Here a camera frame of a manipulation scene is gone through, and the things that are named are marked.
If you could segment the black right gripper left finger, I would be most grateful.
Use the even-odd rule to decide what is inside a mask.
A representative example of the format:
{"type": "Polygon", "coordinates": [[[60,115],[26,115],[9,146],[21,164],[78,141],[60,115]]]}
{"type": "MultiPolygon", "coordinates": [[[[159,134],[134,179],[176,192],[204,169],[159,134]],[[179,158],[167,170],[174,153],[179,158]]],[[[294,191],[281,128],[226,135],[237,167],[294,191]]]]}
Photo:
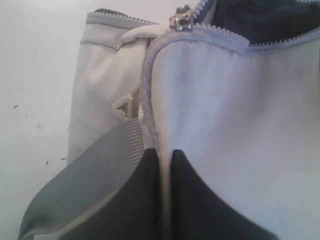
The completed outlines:
{"type": "Polygon", "coordinates": [[[148,148],[123,187],[62,240],[159,240],[161,233],[159,158],[148,148]]]}

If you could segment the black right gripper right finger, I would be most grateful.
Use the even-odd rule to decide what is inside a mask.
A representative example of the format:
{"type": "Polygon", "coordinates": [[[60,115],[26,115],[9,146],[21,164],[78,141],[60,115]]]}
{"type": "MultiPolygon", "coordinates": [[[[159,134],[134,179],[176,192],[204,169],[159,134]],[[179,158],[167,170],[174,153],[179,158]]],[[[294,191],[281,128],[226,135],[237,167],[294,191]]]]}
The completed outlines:
{"type": "Polygon", "coordinates": [[[221,200],[200,178],[185,153],[170,164],[171,226],[175,240],[275,240],[277,237],[221,200]]]}

